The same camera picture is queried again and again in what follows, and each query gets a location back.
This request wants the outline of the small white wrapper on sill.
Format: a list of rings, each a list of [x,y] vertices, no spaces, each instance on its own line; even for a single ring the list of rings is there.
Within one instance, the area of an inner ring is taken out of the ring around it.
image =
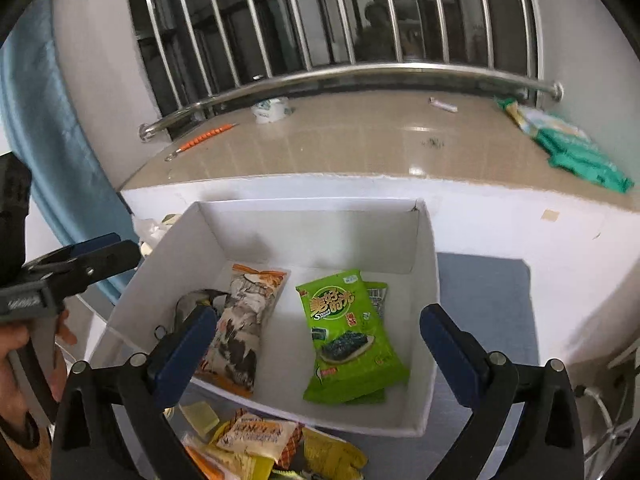
[[[431,106],[434,106],[439,110],[444,110],[445,112],[448,112],[448,113],[456,114],[459,111],[457,105],[442,102],[439,99],[429,98],[428,102],[430,102]]]

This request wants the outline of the crumpled white wrapper on sill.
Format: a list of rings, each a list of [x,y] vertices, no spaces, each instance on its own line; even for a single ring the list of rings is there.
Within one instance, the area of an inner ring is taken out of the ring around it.
[[[290,100],[286,96],[279,96],[278,98],[260,101],[254,104],[250,110],[255,117],[255,122],[258,125],[262,125],[280,122],[280,120],[291,116],[294,112],[294,107],[292,107]]]

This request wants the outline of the green seaweed snack packet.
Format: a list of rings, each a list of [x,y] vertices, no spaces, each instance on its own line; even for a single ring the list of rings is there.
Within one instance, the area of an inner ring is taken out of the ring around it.
[[[303,394],[323,405],[382,404],[408,382],[408,367],[387,335],[361,272],[350,269],[296,287],[314,348]]]

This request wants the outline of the pale yellow small packet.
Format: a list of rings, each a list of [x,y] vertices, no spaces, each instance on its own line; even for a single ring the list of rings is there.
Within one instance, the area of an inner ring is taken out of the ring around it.
[[[206,401],[179,404],[178,408],[192,429],[203,439],[220,423],[217,413]]]

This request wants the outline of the steel window guard rail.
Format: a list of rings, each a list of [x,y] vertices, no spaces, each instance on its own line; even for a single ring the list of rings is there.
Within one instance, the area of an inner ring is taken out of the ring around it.
[[[129,0],[149,141],[272,96],[450,88],[559,100],[535,0]]]

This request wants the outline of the yellow snack packet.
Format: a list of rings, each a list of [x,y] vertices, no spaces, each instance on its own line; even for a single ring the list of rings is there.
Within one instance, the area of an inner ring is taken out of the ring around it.
[[[304,457],[308,468],[323,479],[360,480],[368,463],[360,448],[318,429],[303,428]]]

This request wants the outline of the white cardboard box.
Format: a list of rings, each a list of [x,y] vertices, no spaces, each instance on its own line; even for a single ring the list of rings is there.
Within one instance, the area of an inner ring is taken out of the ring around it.
[[[226,289],[231,268],[282,269],[288,280],[262,332],[247,408],[326,429],[377,437],[419,437],[430,412],[435,361],[419,330],[421,310],[439,298],[430,216],[423,200],[280,198],[191,205],[139,266],[106,323],[91,363],[150,352],[157,327],[171,328],[177,301],[202,288]],[[390,292],[384,324],[410,370],[382,404],[304,400],[314,364],[297,286],[357,269]]]

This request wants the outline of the beige orange waffle snack packet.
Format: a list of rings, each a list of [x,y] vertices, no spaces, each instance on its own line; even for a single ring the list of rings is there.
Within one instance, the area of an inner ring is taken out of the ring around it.
[[[228,452],[269,458],[280,468],[288,469],[302,437],[303,427],[297,422],[239,412],[215,438],[215,444]]]

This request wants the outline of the blue curtain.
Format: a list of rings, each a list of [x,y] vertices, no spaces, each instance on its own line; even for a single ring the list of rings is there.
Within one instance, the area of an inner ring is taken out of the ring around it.
[[[1,48],[1,119],[11,150],[32,170],[32,197],[61,245],[110,233],[139,240],[68,95],[53,0],[34,0]]]

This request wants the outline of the green plastic package on sill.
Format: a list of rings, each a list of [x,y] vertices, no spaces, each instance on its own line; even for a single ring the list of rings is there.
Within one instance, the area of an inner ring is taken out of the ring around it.
[[[634,187],[634,181],[581,128],[516,99],[498,100],[497,104],[522,133],[544,150],[551,167],[620,194]]]

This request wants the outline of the orange pen on sill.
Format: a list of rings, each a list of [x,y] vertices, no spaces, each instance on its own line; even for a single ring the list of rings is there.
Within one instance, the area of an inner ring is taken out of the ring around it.
[[[165,157],[166,162],[171,162],[172,160],[174,160],[175,158],[177,158],[179,155],[181,155],[182,153],[189,151],[191,148],[195,148],[196,146],[198,146],[198,144],[202,144],[205,141],[214,138],[215,136],[219,136],[220,134],[223,134],[229,130],[232,130],[233,128],[235,128],[238,124],[225,124],[222,125],[218,128],[206,131],[202,134],[200,134],[199,136],[196,136],[195,138],[193,138],[192,140],[183,143],[182,145],[180,145],[175,151],[171,152],[169,155],[167,155]]]

